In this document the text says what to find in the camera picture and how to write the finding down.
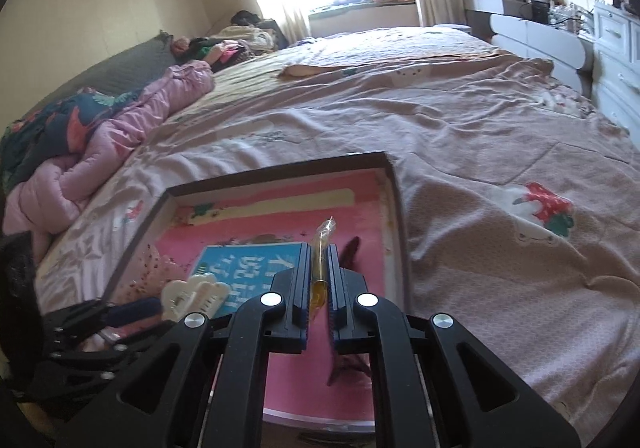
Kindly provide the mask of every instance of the floral blanket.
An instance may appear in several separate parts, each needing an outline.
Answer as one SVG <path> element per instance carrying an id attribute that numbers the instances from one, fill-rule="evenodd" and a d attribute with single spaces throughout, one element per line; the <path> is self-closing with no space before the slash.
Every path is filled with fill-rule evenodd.
<path id="1" fill-rule="evenodd" d="M 118 97 L 86 89 L 9 125 L 0 141 L 0 170 L 5 194 L 28 180 L 52 157 L 82 155 L 95 129 L 138 99 L 142 89 Z"/>

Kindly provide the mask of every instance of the pink bedsheet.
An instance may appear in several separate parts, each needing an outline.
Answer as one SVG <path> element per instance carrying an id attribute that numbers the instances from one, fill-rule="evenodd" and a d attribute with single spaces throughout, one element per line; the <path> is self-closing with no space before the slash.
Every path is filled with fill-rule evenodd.
<path id="1" fill-rule="evenodd" d="M 31 231 L 39 262 L 51 235 L 73 224 L 91 196 L 153 129 L 212 88 L 206 62 L 169 67 L 162 78 L 146 86 L 134 105 L 98 127 L 81 158 L 46 160 L 28 181 L 18 184 L 7 197 L 2 231 L 7 235 Z"/>

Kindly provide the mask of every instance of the window sill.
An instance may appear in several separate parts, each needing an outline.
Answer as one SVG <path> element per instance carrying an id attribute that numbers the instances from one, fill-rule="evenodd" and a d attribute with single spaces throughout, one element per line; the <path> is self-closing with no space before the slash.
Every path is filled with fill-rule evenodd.
<path id="1" fill-rule="evenodd" d="M 327 8 L 319 8 L 322 11 L 309 13 L 309 20 L 320 20 L 322 18 L 330 18 L 338 16 L 348 11 L 369 8 L 386 8 L 387 6 L 415 6 L 415 2 L 364 2 L 362 4 L 346 4 L 344 6 L 328 6 Z"/>

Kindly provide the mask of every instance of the metal screw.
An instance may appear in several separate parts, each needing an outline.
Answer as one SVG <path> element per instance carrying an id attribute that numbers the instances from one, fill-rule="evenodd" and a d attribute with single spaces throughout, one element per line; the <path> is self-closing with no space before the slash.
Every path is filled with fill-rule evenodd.
<path id="1" fill-rule="evenodd" d="M 200 313 L 191 313 L 187 314 L 184 319 L 184 324 L 189 329 L 195 329 L 196 327 L 200 327 L 204 323 L 204 316 Z"/>
<path id="2" fill-rule="evenodd" d="M 282 297 L 277 293 L 265 293 L 260 297 L 260 302 L 267 307 L 274 307 L 282 302 Z"/>
<path id="3" fill-rule="evenodd" d="M 436 314 L 433 317 L 433 324 L 440 329 L 448 329 L 453 325 L 453 318 L 448 314 Z"/>
<path id="4" fill-rule="evenodd" d="M 371 293 L 358 295 L 356 301 L 363 307 L 373 307 L 378 303 L 378 297 Z"/>

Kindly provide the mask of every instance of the book cover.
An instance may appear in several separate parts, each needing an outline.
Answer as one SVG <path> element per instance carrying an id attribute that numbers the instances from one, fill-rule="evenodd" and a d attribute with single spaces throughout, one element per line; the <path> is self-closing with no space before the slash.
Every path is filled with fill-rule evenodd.
<path id="1" fill-rule="evenodd" d="M 266 293 L 273 275 L 294 268 L 300 259 L 300 242 L 207 246 L 192 275 L 212 274 L 231 286 L 215 317 L 233 313 L 247 300 Z"/>

